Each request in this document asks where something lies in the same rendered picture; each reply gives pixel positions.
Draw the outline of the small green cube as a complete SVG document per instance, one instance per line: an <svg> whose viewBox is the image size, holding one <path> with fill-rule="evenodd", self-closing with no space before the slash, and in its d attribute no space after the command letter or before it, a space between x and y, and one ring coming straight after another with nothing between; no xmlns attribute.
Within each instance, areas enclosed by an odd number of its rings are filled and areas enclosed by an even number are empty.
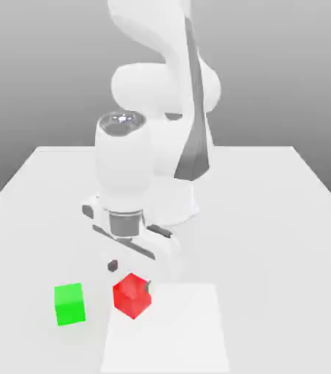
<svg viewBox="0 0 331 374"><path fill-rule="evenodd" d="M54 308L59 326L85 321L85 305L81 283L54 287Z"/></svg>

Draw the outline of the small red cube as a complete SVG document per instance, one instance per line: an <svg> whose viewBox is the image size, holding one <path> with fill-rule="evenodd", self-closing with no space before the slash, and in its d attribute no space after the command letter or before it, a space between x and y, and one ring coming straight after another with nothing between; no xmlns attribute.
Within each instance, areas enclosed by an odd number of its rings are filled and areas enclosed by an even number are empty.
<svg viewBox="0 0 331 374"><path fill-rule="evenodd" d="M113 304L116 309L136 319L152 302L148 282L129 273L113 287Z"/></svg>

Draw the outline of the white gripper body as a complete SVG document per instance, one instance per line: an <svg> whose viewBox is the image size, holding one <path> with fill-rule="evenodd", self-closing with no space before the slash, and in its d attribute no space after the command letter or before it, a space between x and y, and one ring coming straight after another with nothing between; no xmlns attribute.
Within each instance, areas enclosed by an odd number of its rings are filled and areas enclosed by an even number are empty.
<svg viewBox="0 0 331 374"><path fill-rule="evenodd" d="M101 240L100 256L110 263L118 262L116 278L133 272L141 278L158 278L158 233L140 225L134 237L114 237L102 227L92 224L94 234Z"/></svg>

